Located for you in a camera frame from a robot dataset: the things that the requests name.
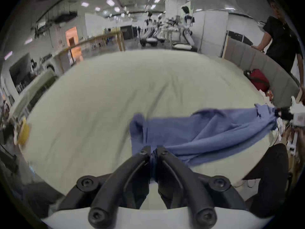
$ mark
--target white partition panel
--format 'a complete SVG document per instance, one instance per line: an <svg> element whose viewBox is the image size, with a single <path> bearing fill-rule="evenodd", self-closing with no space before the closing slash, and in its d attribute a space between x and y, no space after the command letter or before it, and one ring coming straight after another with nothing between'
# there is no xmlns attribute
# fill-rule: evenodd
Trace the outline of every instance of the white partition panel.
<svg viewBox="0 0 305 229"><path fill-rule="evenodd" d="M228 12L219 10L205 11L201 46L203 54L220 56L225 40L227 23Z"/></svg>

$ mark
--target doorway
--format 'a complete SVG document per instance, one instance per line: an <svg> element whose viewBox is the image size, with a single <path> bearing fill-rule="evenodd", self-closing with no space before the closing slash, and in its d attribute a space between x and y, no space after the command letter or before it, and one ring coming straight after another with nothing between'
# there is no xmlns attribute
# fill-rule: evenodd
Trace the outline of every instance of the doorway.
<svg viewBox="0 0 305 229"><path fill-rule="evenodd" d="M66 40L68 47L73 47L78 44L78 35L76 27L73 27L66 31ZM82 61L81 47L75 47L71 49L72 57L74 61Z"/></svg>

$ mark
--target ceiling beam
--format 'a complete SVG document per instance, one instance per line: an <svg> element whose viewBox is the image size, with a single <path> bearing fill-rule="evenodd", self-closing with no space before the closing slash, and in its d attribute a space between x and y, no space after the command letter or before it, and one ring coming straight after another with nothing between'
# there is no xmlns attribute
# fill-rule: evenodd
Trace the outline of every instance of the ceiling beam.
<svg viewBox="0 0 305 229"><path fill-rule="evenodd" d="M60 2L62 2L63 0L58 0L56 3L54 3L51 7L49 7L47 9L47 11L44 12L43 15L41 15L41 17L36 21L36 23L38 23L38 21L40 21L51 9L53 9L57 4L59 4Z"/></svg>

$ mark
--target yellow object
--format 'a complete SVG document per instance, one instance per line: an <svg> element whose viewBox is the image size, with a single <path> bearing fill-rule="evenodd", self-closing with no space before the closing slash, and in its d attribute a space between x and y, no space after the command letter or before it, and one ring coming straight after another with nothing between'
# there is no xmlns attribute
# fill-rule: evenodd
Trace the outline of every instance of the yellow object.
<svg viewBox="0 0 305 229"><path fill-rule="evenodd" d="M26 119L24 118L23 121L22 121L20 133L19 133L19 136L18 136L18 144L20 144L20 145L25 144L25 142L27 141L27 139L29 137L29 132L30 132L30 127L27 124Z"/></svg>

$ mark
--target man's arm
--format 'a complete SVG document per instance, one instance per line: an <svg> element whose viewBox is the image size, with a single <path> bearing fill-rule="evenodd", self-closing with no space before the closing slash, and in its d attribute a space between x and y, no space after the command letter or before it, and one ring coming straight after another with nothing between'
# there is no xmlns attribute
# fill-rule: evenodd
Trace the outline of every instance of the man's arm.
<svg viewBox="0 0 305 229"><path fill-rule="evenodd" d="M258 46L251 46L251 47L255 48L259 51L263 51L264 48L269 44L271 39L272 39L272 37L269 35L269 33L265 32L261 43Z"/></svg>
<svg viewBox="0 0 305 229"><path fill-rule="evenodd" d="M298 66L299 66L299 72L300 72L300 84L301 84L301 86L304 86L303 58L302 58L302 55L300 55L298 53L296 55L296 58L298 59Z"/></svg>

